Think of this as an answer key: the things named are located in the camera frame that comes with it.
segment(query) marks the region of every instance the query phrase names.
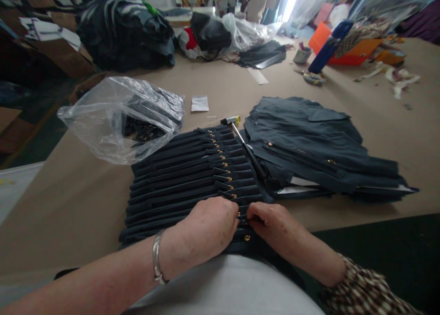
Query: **hammer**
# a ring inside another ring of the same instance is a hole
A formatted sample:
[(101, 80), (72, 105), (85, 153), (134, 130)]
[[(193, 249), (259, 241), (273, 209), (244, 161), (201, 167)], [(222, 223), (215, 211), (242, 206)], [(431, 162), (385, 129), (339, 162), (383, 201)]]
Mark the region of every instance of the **hammer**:
[(264, 172), (264, 170), (261, 168), (261, 165), (258, 163), (258, 160), (256, 159), (255, 155), (253, 154), (252, 150), (249, 148), (249, 146), (246, 144), (246, 142), (243, 140), (242, 136), (238, 132), (237, 126), (240, 122), (240, 116), (232, 116), (229, 118), (224, 118), (220, 121), (222, 125), (230, 125), (232, 126), (232, 129), (235, 131), (235, 134), (237, 134), (238, 138), (240, 139), (240, 142), (242, 143), (242, 146), (244, 147), (244, 150), (246, 151), (247, 155), (251, 159), (251, 163), (257, 171), (258, 177), (265, 181), (267, 179), (267, 174)]

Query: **blue bottle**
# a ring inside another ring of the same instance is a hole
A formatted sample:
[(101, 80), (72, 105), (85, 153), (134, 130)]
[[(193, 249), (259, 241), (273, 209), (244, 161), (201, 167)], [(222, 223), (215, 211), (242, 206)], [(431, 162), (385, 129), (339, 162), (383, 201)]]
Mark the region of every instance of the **blue bottle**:
[(345, 36), (348, 34), (352, 26), (353, 21), (350, 20), (342, 20), (341, 22), (339, 22), (336, 28), (333, 29), (333, 32), (325, 42), (324, 46), (318, 52), (318, 55), (316, 55), (312, 64), (309, 66), (309, 72), (319, 74), (322, 71), (322, 69), (336, 52), (339, 45), (344, 40)]

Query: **hammer handle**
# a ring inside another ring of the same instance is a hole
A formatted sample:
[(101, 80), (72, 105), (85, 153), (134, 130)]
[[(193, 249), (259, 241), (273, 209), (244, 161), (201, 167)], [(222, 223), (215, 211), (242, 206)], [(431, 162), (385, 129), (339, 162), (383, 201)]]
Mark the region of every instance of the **hammer handle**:
[(253, 154), (252, 150), (249, 148), (249, 146), (246, 144), (246, 142), (243, 140), (242, 136), (240, 135), (240, 132), (238, 131), (237, 127), (234, 125), (234, 123), (231, 124), (233, 130), (235, 131), (235, 133), (237, 134), (238, 138), (240, 139), (240, 142), (242, 143), (244, 149), (246, 150), (249, 158), (251, 159), (251, 163), (253, 165), (253, 168), (255, 169), (255, 171), (257, 171), (257, 175), (258, 177), (262, 180), (265, 181), (267, 179), (267, 174), (266, 172), (264, 172), (264, 170), (261, 168), (260, 163), (258, 162), (257, 158), (255, 157), (255, 155)]

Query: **checkered sleeve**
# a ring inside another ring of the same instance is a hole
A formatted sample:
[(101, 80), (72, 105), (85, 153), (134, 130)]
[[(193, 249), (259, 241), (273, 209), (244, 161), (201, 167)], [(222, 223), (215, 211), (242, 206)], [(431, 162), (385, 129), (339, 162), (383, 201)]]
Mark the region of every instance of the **checkered sleeve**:
[(345, 279), (332, 288), (323, 286), (320, 295), (331, 314), (423, 314), (395, 296), (383, 275), (340, 256), (347, 267)]

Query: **orange box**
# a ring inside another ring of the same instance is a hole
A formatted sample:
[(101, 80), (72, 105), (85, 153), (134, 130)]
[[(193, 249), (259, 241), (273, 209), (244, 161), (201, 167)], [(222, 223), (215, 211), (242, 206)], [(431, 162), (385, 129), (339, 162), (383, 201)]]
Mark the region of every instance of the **orange box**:
[[(331, 35), (332, 26), (329, 22), (321, 22), (308, 42), (308, 46), (317, 54)], [(348, 53), (336, 59), (334, 56), (328, 64), (361, 65), (380, 45), (382, 39), (364, 39)]]

